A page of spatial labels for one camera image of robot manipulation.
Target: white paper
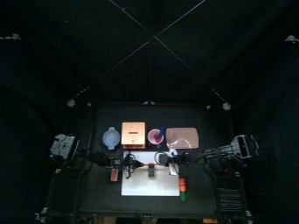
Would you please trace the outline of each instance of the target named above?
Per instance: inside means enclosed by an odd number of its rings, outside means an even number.
[[[134,159],[144,163],[154,164],[154,151],[133,151]],[[126,179],[122,172],[121,195],[130,196],[180,196],[178,176],[169,175],[169,167],[156,165],[153,178],[148,177],[148,166],[134,169]]]

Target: black table surface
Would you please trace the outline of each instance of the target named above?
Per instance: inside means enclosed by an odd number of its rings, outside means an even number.
[[[104,151],[118,157],[125,151],[121,145],[108,150],[101,137],[108,127],[121,133],[122,122],[144,122],[145,133],[150,129],[196,128],[198,148],[186,151],[194,160],[202,150],[226,145],[233,138],[229,112],[221,107],[205,106],[144,106],[98,104],[80,106],[69,112],[65,133],[80,139],[80,144],[92,151]],[[157,149],[149,144],[144,151],[168,151],[165,141]],[[121,173],[117,182],[109,181],[110,170],[90,165],[81,179],[70,175],[53,175],[47,208],[66,214],[112,214],[134,216],[150,214],[156,217],[210,217],[214,214],[214,195],[210,177],[201,166],[180,167],[186,181],[186,201],[173,196],[121,196]]]

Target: light fixture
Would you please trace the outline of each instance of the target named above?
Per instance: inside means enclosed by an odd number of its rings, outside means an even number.
[[[285,40],[284,41],[290,41],[290,42],[293,42],[294,43],[294,41],[297,41],[299,42],[299,39],[297,38],[294,38],[294,36],[288,36],[286,38],[285,38]]]

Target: orange box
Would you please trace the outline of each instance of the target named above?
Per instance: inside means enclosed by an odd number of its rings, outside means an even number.
[[[121,144],[124,149],[145,148],[145,123],[122,122]]]

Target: green object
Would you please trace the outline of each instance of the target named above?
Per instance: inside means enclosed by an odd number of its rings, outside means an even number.
[[[186,200],[185,192],[181,192],[181,201],[185,201],[185,200]]]

